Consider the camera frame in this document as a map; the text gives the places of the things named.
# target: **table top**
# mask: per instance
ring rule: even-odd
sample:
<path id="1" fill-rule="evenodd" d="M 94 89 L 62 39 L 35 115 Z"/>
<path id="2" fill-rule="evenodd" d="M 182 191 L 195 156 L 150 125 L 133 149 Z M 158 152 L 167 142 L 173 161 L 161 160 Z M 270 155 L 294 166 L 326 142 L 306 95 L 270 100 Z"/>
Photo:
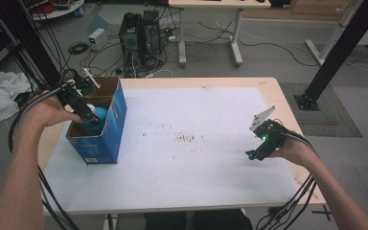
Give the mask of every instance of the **table top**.
<path id="1" fill-rule="evenodd" d="M 269 8 L 270 2 L 260 3 L 256 0 L 169 0 L 169 5 L 176 8 L 213 7 L 213 8 Z"/>
<path id="2" fill-rule="evenodd" d="M 154 89 L 154 88 L 199 88 L 199 87 L 212 87 L 212 88 L 257 88 L 262 95 L 265 107 L 276 105 L 276 111 L 270 116 L 271 118 L 280 119 L 283 124 L 292 130 L 296 130 L 301 133 L 297 122 L 288 106 L 288 103 L 281 91 L 278 82 L 273 78 L 193 78 L 193 79 L 151 79 L 151 80 L 121 80 L 124 89 Z M 54 151 L 58 135 L 61 132 L 62 125 L 47 128 L 43 133 L 42 141 L 40 143 L 40 155 L 39 164 L 43 168 L 45 167 L 51 153 Z M 290 168 L 292 179 L 295 182 L 295 186 L 298 188 L 301 183 L 305 180 L 308 172 L 299 166 L 295 166 L 288 163 Z M 319 191 L 315 191 L 310 203 L 324 203 L 324 198 Z M 110 208 L 112 211 L 119 212 L 130 212 L 128 209 L 115 210 Z M 148 211 L 154 209 L 146 209 L 138 207 L 137 211 Z M 77 212 L 77 209 L 71 209 L 72 212 Z"/>

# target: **gray floor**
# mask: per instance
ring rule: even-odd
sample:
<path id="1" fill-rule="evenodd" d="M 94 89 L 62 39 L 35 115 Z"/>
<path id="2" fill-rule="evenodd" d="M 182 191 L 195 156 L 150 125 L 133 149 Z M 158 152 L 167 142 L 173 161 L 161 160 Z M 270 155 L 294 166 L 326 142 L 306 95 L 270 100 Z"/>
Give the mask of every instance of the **gray floor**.
<path id="1" fill-rule="evenodd" d="M 70 14 L 51 20 L 51 26 L 64 53 L 73 42 L 87 42 L 87 36 L 97 27 L 106 27 L 112 30 L 114 35 L 119 31 L 119 25 L 109 23 L 98 16 L 98 12 L 104 14 L 106 8 L 107 5 L 90 5 L 84 8 L 86 15 L 83 18 L 76 18 Z M 112 13 L 120 16 L 123 12 L 115 11 Z M 205 22 L 205 24 L 211 27 L 218 26 L 212 22 Z M 202 40 L 196 36 L 216 36 L 216 31 L 202 28 L 196 23 L 188 23 L 185 26 L 187 39 L 191 41 Z M 301 62 L 315 64 L 316 62 L 310 53 L 297 49 L 295 46 L 307 50 L 304 44 L 306 39 L 313 40 L 319 46 L 324 44 L 334 26 L 335 22 L 244 20 L 241 27 L 244 33 L 240 35 L 240 38 L 247 44 L 273 41 L 282 43 Z M 117 43 L 119 39 L 112 39 L 110 42 Z M 168 45 L 167 47 L 170 61 L 162 68 L 166 71 L 154 74 L 154 78 L 274 77 L 278 82 L 310 83 L 319 69 L 318 66 L 308 67 L 297 63 L 286 50 L 272 45 L 251 47 L 240 45 L 244 65 L 237 67 L 233 63 L 227 40 L 216 40 L 206 44 L 189 42 L 189 61 L 186 69 L 182 70 L 177 65 L 176 45 Z M 120 46 L 109 48 L 96 57 L 91 67 L 107 68 L 114 63 L 120 54 Z M 80 69 L 79 62 L 85 56 L 86 53 L 80 56 L 71 56 L 70 67 Z M 361 57 L 368 57 L 368 49 L 365 46 L 357 46 L 347 60 L 354 61 Z M 317 148 L 322 159 L 340 183 L 368 213 L 368 71 L 359 69 L 368 69 L 368 58 L 355 62 L 355 66 L 343 65 L 333 78 L 331 85 L 356 123 L 363 138 L 308 136 L 308 139 Z M 91 69 L 94 73 L 101 72 L 98 69 Z M 0 64 L 0 71 L 19 72 L 19 68 L 10 58 L 6 58 Z M 0 182 L 10 159 L 7 147 L 8 125 L 10 123 L 11 119 L 0 123 Z M 333 218 L 328 221 L 325 215 L 313 214 L 312 210 L 323 210 L 323 207 L 321 205 L 310 206 L 291 229 L 336 229 Z M 254 225 L 266 212 L 266 208 L 246 209 L 246 214 Z M 76 219 L 81 229 L 102 229 L 104 224 L 103 216 L 82 216 L 76 217 Z M 47 226 L 48 229 L 58 229 L 49 218 Z M 144 220 L 141 215 L 124 216 L 120 219 L 119 229 L 134 230 L 143 229 L 143 227 Z"/>

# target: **black metal frame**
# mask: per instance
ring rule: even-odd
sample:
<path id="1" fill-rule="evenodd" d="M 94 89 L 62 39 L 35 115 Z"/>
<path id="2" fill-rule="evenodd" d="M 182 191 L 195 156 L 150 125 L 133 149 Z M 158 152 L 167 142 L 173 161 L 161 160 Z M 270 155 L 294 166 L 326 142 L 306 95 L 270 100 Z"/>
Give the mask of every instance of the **black metal frame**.
<path id="1" fill-rule="evenodd" d="M 318 70 L 315 78 L 303 95 L 296 95 L 295 99 L 301 110 L 316 110 L 317 101 L 327 85 L 333 79 L 340 66 L 349 54 L 355 49 L 368 30 L 368 0 L 357 9 L 351 22 L 341 37 L 337 40 L 324 64 Z"/>

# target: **white desk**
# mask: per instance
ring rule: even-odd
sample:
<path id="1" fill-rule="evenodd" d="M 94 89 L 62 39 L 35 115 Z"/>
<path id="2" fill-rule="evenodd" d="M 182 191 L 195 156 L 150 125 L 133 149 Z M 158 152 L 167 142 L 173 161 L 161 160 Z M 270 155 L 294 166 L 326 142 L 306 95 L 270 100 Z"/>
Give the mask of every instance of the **white desk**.
<path id="1" fill-rule="evenodd" d="M 275 79 L 122 80 L 122 86 L 125 90 L 197 88 L 201 89 L 202 93 L 206 93 L 206 96 L 208 92 L 215 92 L 215 89 L 222 87 L 239 88 L 239 92 L 243 91 L 244 94 L 245 87 L 248 87 L 246 92 L 249 89 L 258 90 L 264 101 L 262 99 L 231 100 L 233 104 L 228 107 L 241 109 L 238 109 L 240 111 L 236 116 L 232 114 L 231 117 L 223 119 L 227 131 L 225 128 L 222 130 L 218 125 L 209 125 L 212 131 L 205 133 L 204 130 L 191 126 L 198 121 L 196 111 L 188 113 L 194 114 L 193 118 L 183 116 L 177 126 L 170 127 L 173 121 L 160 120 L 158 116 L 151 114 L 157 110 L 147 108 L 145 113 L 137 110 L 140 108 L 138 103 L 142 100 L 140 97 L 135 98 L 135 92 L 126 92 L 127 118 L 135 114 L 143 114 L 143 116 L 149 116 L 151 122 L 143 118 L 143 122 L 148 123 L 149 128 L 141 130 L 138 128 L 142 126 L 135 125 L 134 121 L 137 120 L 126 120 L 123 137 L 125 146 L 124 144 L 121 146 L 118 165 L 86 166 L 65 139 L 58 140 L 58 143 L 67 149 L 63 152 L 55 151 L 45 172 L 57 199 L 70 213 L 132 213 L 279 205 L 290 199 L 295 192 L 295 187 L 299 187 L 307 176 L 307 171 L 301 167 L 292 166 L 292 177 L 287 175 L 282 177 L 285 178 L 282 181 L 277 176 L 288 174 L 286 162 L 283 160 L 249 161 L 244 152 L 260 145 L 260 141 L 247 130 L 250 126 L 249 122 L 235 129 L 231 129 L 226 123 L 231 120 L 242 120 L 244 116 L 249 116 L 249 113 L 254 114 L 253 110 L 260 111 L 270 106 L 268 104 L 275 104 L 278 109 L 271 117 L 279 118 L 286 127 L 300 131 Z M 240 94 L 224 95 L 227 97 L 220 100 L 222 106 L 228 104 L 225 98 L 236 99 Z M 170 104 L 170 110 L 174 107 L 184 109 L 186 108 L 184 104 L 192 102 L 198 104 L 198 109 L 204 109 L 201 103 L 195 101 L 196 99 L 191 97 L 177 99 L 176 105 Z M 255 106 L 250 107 L 244 104 L 245 102 L 252 102 Z M 209 113 L 211 118 L 214 118 L 212 120 L 219 122 L 223 110 L 219 110 L 219 116 Z M 244 129 L 236 136 L 229 135 L 243 127 Z M 50 155 L 53 152 L 53 149 L 48 147 L 53 144 L 47 146 L 47 143 L 57 138 L 58 132 L 59 126 L 48 129 L 47 134 L 42 137 L 42 140 L 47 139 L 46 147 L 42 150 L 43 155 Z M 143 144 L 150 147 L 150 143 L 156 140 L 159 142 L 153 143 L 152 148 L 141 149 Z M 162 146 L 167 151 L 156 151 L 154 145 Z M 44 167 L 44 162 L 40 161 L 40 165 Z M 315 191 L 311 203 L 323 202 L 322 195 Z"/>
<path id="2" fill-rule="evenodd" d="M 243 11 L 246 8 L 269 8 L 270 3 L 265 0 L 264 3 L 259 3 L 256 0 L 221 0 L 221 1 L 207 1 L 207 0 L 170 0 L 169 5 L 171 7 L 180 8 L 180 38 L 178 41 L 178 53 L 179 63 L 182 67 L 185 67 L 187 62 L 185 52 L 185 41 L 184 41 L 184 21 L 186 20 L 184 9 L 236 9 L 236 17 L 234 21 L 236 23 L 233 36 L 231 36 L 230 44 L 232 47 L 233 54 L 237 65 L 242 65 L 243 60 L 241 52 L 238 47 L 238 35 L 241 28 Z"/>

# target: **box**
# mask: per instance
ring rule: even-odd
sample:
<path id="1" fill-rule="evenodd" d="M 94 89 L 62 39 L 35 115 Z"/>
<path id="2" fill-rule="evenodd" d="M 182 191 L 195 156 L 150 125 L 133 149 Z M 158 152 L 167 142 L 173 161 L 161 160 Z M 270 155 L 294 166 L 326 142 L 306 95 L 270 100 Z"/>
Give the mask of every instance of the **box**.
<path id="1" fill-rule="evenodd" d="M 116 164 L 127 115 L 124 92 L 117 77 L 95 77 L 95 80 L 101 88 L 95 88 L 84 100 L 108 109 L 103 132 L 98 136 L 84 136 L 81 125 L 72 122 L 66 138 L 86 164 Z"/>

